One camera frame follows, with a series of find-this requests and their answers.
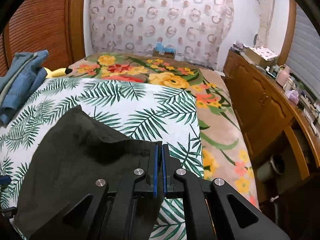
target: curtain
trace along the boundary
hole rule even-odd
[[[260,26],[256,46],[268,46],[268,35],[271,26],[275,0],[258,0],[260,3]]]
[[[162,42],[178,60],[215,68],[233,15],[233,0],[90,0],[92,48],[152,55]]]

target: wooden countertop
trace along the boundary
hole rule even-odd
[[[313,156],[315,158],[316,166],[319,168],[320,166],[320,138],[315,135],[313,132],[313,129],[311,128],[306,115],[303,111],[301,111],[292,101],[290,101],[286,95],[284,94],[284,90],[282,87],[274,80],[273,78],[269,77],[266,74],[263,74],[261,71],[259,71],[255,66],[252,66],[254,71],[258,74],[260,74],[264,80],[274,88],[276,93],[280,96],[280,98],[287,103],[287,106],[289,107],[289,110],[291,111],[292,115],[297,120],[298,124],[300,125],[304,135],[307,138],[307,141],[309,143],[309,146],[311,148],[311,151],[313,153]]]

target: denim jacket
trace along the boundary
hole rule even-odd
[[[24,64],[22,71],[16,77],[2,102],[0,109],[0,120],[8,124],[19,107],[33,94],[43,83],[47,72],[41,67],[49,53],[41,50],[35,53],[16,53],[11,67]]]

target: dark garment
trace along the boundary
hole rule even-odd
[[[29,238],[97,179],[112,181],[137,168],[151,142],[132,140],[90,118],[77,106],[63,115],[44,136],[25,175],[14,223]],[[150,213],[138,224],[148,239],[163,196],[146,203]]]

